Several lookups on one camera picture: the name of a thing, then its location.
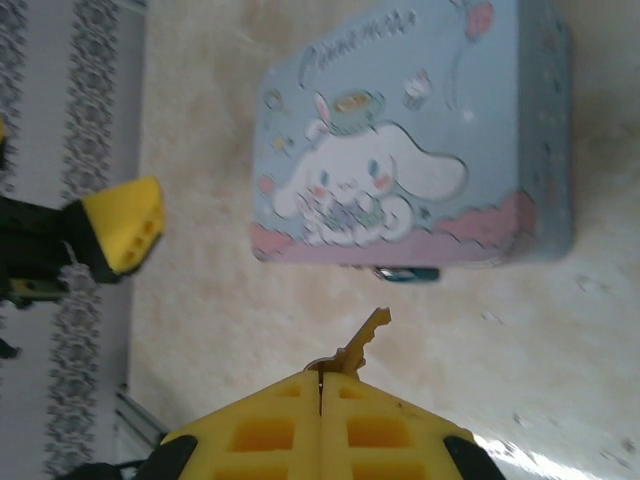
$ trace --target brass key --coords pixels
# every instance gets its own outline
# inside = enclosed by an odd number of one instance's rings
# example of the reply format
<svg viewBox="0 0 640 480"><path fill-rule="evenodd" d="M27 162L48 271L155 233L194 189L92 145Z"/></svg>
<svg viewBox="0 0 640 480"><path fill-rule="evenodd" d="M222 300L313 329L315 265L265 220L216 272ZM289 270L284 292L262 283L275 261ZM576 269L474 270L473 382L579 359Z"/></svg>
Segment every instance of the brass key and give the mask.
<svg viewBox="0 0 640 480"><path fill-rule="evenodd" d="M305 370L317 370L321 373L335 372L358 378L358 370L364 367L364 346L375 337L375 330L391 322L388 308L379 308L369 317L358 333L344 348L339 348L333 357L320 358L311 362Z"/></svg>

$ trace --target patterned rug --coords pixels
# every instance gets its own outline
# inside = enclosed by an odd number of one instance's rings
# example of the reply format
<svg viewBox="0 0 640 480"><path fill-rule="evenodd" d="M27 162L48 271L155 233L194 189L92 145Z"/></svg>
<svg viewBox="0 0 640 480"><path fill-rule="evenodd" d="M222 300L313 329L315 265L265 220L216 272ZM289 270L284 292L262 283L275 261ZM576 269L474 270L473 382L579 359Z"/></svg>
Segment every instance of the patterned rug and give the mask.
<svg viewBox="0 0 640 480"><path fill-rule="evenodd" d="M135 177L144 17L112 0L0 0L0 193L50 207ZM131 285L66 272L60 305L0 307L0 476L50 479L114 455Z"/></svg>

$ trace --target yellow foam pad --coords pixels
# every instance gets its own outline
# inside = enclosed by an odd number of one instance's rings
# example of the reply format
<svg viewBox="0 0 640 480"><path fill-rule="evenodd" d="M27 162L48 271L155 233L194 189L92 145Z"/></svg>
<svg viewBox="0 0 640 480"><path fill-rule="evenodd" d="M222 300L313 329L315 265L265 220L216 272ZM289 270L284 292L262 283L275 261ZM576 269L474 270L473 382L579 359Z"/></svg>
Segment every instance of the yellow foam pad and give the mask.
<svg viewBox="0 0 640 480"><path fill-rule="evenodd" d="M82 199L109 268L127 273L144 260L165 229L162 188L144 177Z"/></svg>
<svg viewBox="0 0 640 480"><path fill-rule="evenodd" d="M319 480L317 372L302 372L173 432L198 446L180 480Z"/></svg>
<svg viewBox="0 0 640 480"><path fill-rule="evenodd" d="M340 373L324 375L323 480L463 480L443 440L471 432Z"/></svg>

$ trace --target cupcake illustration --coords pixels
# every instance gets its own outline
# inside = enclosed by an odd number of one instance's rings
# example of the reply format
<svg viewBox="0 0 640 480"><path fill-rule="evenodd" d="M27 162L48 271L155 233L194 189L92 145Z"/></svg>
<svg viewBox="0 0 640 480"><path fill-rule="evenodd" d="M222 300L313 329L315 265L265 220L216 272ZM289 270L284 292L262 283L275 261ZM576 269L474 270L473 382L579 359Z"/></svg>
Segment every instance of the cupcake illustration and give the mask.
<svg viewBox="0 0 640 480"><path fill-rule="evenodd" d="M431 94L431 89L429 76L422 70L405 83L404 106L412 111L420 110Z"/></svg>

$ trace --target pink cloud pattern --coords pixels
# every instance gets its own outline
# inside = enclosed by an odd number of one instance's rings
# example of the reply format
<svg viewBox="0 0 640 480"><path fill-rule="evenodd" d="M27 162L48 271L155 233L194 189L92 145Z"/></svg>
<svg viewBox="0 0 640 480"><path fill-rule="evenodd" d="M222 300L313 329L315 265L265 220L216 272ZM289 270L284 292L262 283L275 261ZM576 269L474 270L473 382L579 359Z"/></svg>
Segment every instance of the pink cloud pattern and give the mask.
<svg viewBox="0 0 640 480"><path fill-rule="evenodd" d="M501 261L526 253L535 244L536 206L524 192L499 207L470 209L440 222L433 232L415 230L399 243L378 242L367 248L309 246L281 232L252 227L254 253L260 260L333 263L357 266L442 267Z"/></svg>

